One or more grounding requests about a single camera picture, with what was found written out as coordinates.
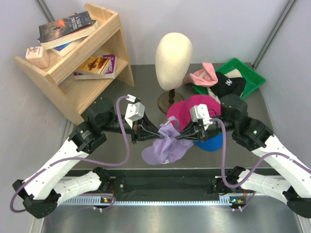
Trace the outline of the blue cap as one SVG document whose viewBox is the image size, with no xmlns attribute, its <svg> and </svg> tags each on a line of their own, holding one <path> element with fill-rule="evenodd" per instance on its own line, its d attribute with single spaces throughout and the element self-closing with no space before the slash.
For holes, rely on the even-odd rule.
<svg viewBox="0 0 311 233">
<path fill-rule="evenodd" d="M 194 144 L 205 151 L 213 152 L 219 150 L 223 145 L 223 134 L 220 133 L 217 136 L 206 140 L 205 142 L 194 141 Z"/>
</svg>

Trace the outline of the lavender cap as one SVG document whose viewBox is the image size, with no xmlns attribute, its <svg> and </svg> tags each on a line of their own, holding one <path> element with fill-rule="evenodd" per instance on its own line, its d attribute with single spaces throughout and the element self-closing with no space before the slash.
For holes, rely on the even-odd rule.
<svg viewBox="0 0 311 233">
<path fill-rule="evenodd" d="M 142 159 L 149 165 L 157 166 L 174 163 L 183 158 L 193 146 L 193 141 L 178 140 L 177 137 L 180 135 L 178 129 L 178 119 L 174 116 L 169 117 L 158 130 L 163 138 L 154 140 L 150 147 L 145 148 L 141 153 Z"/>
</svg>

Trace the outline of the magenta cap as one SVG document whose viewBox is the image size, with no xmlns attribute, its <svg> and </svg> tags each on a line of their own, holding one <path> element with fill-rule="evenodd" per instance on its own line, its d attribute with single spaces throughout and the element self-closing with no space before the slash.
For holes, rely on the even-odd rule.
<svg viewBox="0 0 311 233">
<path fill-rule="evenodd" d="M 172 105 L 167 112 L 167 118 L 175 117 L 178 120 L 178 131 L 180 132 L 191 120 L 190 108 L 199 104 L 205 104 L 207 106 L 211 117 L 221 115 L 221 106 L 215 99 L 208 95 L 194 95 L 188 100 Z"/>
</svg>

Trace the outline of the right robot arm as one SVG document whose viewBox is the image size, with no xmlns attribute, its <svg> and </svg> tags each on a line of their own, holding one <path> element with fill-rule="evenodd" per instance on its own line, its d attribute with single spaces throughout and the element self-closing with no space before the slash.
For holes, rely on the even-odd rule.
<svg viewBox="0 0 311 233">
<path fill-rule="evenodd" d="M 221 114 L 209 116 L 204 104 L 190 108 L 190 123 L 178 140 L 206 141 L 222 134 L 221 180 L 214 185 L 218 193 L 251 190 L 286 204 L 297 215 L 311 217 L 311 170 L 291 153 L 274 132 L 248 115 L 247 104 L 229 94 L 221 98 Z M 226 132 L 232 139 L 259 157 L 252 169 L 236 166 L 225 171 Z"/>
</svg>

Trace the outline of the dark wooden mannequin stand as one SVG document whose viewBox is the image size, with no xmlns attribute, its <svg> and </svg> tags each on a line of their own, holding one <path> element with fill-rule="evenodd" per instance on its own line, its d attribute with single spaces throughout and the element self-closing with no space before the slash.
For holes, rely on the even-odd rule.
<svg viewBox="0 0 311 233">
<path fill-rule="evenodd" d="M 160 95 L 158 98 L 158 108 L 161 112 L 167 114 L 169 108 L 173 106 L 177 102 L 181 102 L 184 100 L 184 97 L 172 89 Z"/>
</svg>

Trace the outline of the light pink cap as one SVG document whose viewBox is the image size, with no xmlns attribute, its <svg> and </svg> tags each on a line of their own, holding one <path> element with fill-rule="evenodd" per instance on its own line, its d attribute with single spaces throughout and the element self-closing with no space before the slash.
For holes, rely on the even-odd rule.
<svg viewBox="0 0 311 233">
<path fill-rule="evenodd" d="M 183 79 L 183 84 L 192 83 L 197 86 L 211 87 L 218 83 L 215 68 L 212 63 L 202 63 L 202 69 L 190 73 Z"/>
</svg>

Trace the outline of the black beige cap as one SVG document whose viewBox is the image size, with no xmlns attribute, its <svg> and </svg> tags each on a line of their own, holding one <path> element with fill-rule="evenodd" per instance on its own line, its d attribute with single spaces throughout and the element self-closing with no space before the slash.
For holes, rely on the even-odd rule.
<svg viewBox="0 0 311 233">
<path fill-rule="evenodd" d="M 246 87 L 246 79 L 242 77 L 241 73 L 237 69 L 223 74 L 221 72 L 216 72 L 218 82 L 211 87 L 207 88 L 207 93 L 209 96 L 214 98 L 218 103 L 223 96 L 234 94 L 240 98 L 243 95 L 244 89 Z"/>
</svg>

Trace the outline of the green plastic bin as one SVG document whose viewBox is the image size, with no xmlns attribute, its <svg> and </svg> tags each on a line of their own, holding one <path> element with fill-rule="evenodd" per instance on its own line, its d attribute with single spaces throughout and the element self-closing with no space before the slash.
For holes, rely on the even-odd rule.
<svg viewBox="0 0 311 233">
<path fill-rule="evenodd" d="M 241 73 L 242 77 L 246 79 L 246 87 L 241 97 L 242 100 L 265 83 L 265 79 L 262 76 L 237 58 L 233 58 L 221 66 L 215 66 L 214 64 L 213 66 L 215 68 L 215 72 L 226 74 L 233 69 L 237 69 Z M 193 85 L 193 89 L 198 94 L 208 95 L 207 87 Z"/>
</svg>

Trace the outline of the orange purple paperback book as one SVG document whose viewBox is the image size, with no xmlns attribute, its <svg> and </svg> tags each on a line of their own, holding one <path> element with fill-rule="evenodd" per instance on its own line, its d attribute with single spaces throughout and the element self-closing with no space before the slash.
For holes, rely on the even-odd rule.
<svg viewBox="0 0 311 233">
<path fill-rule="evenodd" d="M 114 54 L 90 56 L 73 72 L 76 80 L 115 79 L 117 58 Z"/>
</svg>

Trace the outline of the cream mannequin head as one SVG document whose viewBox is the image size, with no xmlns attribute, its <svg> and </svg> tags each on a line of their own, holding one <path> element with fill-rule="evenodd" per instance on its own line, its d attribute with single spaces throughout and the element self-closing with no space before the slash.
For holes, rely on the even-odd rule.
<svg viewBox="0 0 311 233">
<path fill-rule="evenodd" d="M 182 33 L 168 33 L 162 37 L 155 53 L 155 70 L 163 90 L 176 89 L 182 84 L 192 53 L 192 43 Z"/>
</svg>

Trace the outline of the wooden bookshelf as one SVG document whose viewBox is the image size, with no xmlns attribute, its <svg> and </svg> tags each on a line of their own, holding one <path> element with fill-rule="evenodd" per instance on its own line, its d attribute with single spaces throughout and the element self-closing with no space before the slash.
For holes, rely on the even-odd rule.
<svg viewBox="0 0 311 233">
<path fill-rule="evenodd" d="M 85 9 L 99 27 L 65 57 L 49 52 L 50 65 L 39 69 L 25 59 L 15 56 L 14 61 L 71 122 L 83 122 L 82 113 L 112 83 L 112 79 L 76 80 L 74 70 L 89 56 L 114 54 L 117 58 L 116 78 L 134 86 L 128 49 L 120 14 L 91 2 Z"/>
</svg>

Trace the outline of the blue cover book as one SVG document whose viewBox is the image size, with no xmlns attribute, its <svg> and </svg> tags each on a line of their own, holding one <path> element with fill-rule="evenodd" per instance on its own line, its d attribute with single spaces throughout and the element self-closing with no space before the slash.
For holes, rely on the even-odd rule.
<svg viewBox="0 0 311 233">
<path fill-rule="evenodd" d="M 56 53 L 57 55 L 64 57 L 69 52 L 71 52 L 73 49 L 75 49 L 79 44 L 81 43 L 81 40 L 75 40 L 66 44 L 63 44 L 61 46 L 55 47 L 51 49 L 52 52 Z"/>
</svg>

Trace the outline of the dark cover paperback book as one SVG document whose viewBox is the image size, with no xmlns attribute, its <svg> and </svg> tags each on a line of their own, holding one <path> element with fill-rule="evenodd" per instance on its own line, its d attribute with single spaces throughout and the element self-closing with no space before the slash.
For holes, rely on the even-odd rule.
<svg viewBox="0 0 311 233">
<path fill-rule="evenodd" d="M 99 24 L 88 11 L 39 26 L 38 42 L 45 49 L 53 49 L 91 35 Z"/>
</svg>

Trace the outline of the pink power adapter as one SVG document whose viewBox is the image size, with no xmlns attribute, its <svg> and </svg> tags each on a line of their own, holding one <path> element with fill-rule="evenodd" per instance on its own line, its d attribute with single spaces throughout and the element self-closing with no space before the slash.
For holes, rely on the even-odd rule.
<svg viewBox="0 0 311 233">
<path fill-rule="evenodd" d="M 28 47 L 25 59 L 40 69 L 48 68 L 50 65 L 50 57 L 42 46 Z"/>
</svg>

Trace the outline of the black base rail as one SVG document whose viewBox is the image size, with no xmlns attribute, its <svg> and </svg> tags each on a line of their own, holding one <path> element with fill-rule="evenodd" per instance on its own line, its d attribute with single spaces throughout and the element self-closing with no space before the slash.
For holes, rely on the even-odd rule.
<svg viewBox="0 0 311 233">
<path fill-rule="evenodd" d="M 220 170 L 210 168 L 109 169 L 105 194 L 118 201 L 218 200 L 240 188 L 225 187 Z"/>
</svg>

